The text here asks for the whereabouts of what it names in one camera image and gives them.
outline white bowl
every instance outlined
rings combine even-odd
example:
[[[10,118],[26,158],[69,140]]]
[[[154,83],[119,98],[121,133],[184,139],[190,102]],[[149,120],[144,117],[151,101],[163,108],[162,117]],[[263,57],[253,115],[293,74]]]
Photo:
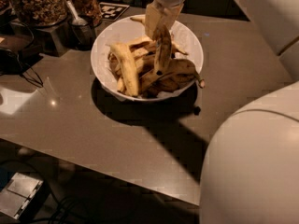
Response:
[[[174,40],[189,53],[188,56],[176,53],[176,58],[187,58],[191,60],[194,62],[197,72],[200,73],[203,66],[204,53],[195,34],[188,27],[178,21],[176,21],[171,28],[171,33],[174,35]],[[138,102],[157,102],[179,96],[188,89],[195,80],[191,81],[183,89],[174,92],[160,92],[157,98],[135,98],[117,91],[117,80],[114,78],[110,70],[109,61],[107,59],[107,55],[110,50],[108,45],[117,41],[127,42],[144,34],[144,26],[140,22],[132,21],[130,18],[125,18],[109,25],[93,43],[91,62],[95,76],[100,81],[103,89],[111,93],[120,101],[130,100]]]

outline jar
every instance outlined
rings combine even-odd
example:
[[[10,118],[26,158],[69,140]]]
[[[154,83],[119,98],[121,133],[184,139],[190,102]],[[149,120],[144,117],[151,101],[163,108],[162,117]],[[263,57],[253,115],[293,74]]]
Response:
[[[0,0],[0,11],[6,9],[9,6],[8,0]]]
[[[18,19],[29,26],[46,27],[67,17],[64,0],[10,0]]]
[[[98,0],[72,0],[79,16],[89,17],[93,21],[93,27],[102,21],[102,11]]]

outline jar of spices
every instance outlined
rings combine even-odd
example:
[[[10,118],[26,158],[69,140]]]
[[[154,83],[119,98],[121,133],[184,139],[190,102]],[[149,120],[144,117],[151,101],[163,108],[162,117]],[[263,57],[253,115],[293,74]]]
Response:
[[[18,19],[29,26],[46,27],[67,17],[64,0],[10,0]]]
[[[8,0],[0,0],[0,11],[6,9],[9,6]]]
[[[79,16],[89,17],[93,26],[97,26],[102,20],[102,11],[98,0],[72,0]]]

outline countertop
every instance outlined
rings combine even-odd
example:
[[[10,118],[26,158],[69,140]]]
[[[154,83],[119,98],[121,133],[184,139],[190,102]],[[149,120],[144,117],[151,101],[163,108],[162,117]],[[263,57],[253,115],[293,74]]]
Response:
[[[144,11],[130,7],[122,17]],[[199,205],[213,134],[237,109],[292,80],[251,22],[189,14],[178,20],[202,44],[203,90],[193,85],[158,104],[122,103],[101,88],[89,51],[42,55],[34,69],[44,88],[0,77],[0,138]],[[96,33],[110,24],[103,21]]]

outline table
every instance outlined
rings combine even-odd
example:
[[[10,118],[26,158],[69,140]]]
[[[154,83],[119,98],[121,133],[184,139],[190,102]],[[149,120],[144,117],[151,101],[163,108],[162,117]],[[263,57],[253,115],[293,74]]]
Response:
[[[144,12],[130,7],[122,16]],[[198,206],[213,134],[238,108],[292,80],[251,22],[178,20],[203,46],[205,89],[160,104],[121,103],[100,87],[89,51],[43,55],[34,69],[44,88],[0,77],[0,138]]]

